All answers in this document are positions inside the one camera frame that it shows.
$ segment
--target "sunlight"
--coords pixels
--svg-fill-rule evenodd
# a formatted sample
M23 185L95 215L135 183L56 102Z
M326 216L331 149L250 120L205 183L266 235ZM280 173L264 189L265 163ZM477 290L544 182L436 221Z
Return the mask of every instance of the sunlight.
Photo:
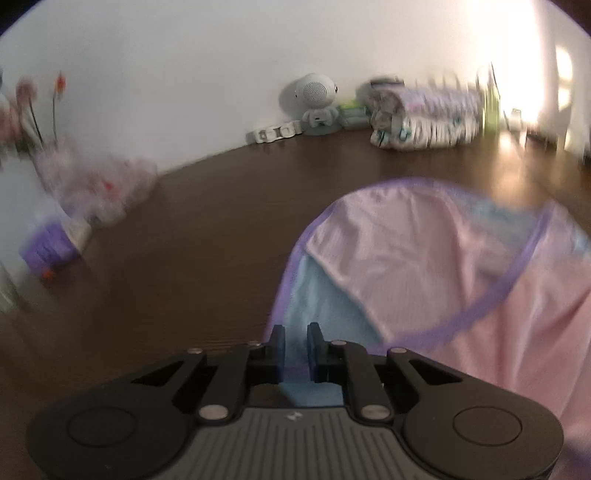
M556 65L560 80L570 82L573 79L573 62L570 59L569 52L562 47L556 47Z

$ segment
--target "wooden floor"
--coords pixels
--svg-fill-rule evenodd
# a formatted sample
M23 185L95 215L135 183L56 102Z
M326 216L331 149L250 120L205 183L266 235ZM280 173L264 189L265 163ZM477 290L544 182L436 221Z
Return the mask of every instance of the wooden floor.
M300 136L174 171L52 285L31 280L31 304L0 319L0 478L39 478L23 441L46 402L189 346L258 339L299 234L351 190L427 176L515 208L554 197L591 232L591 179L568 155L508 136L415 153L368 137Z

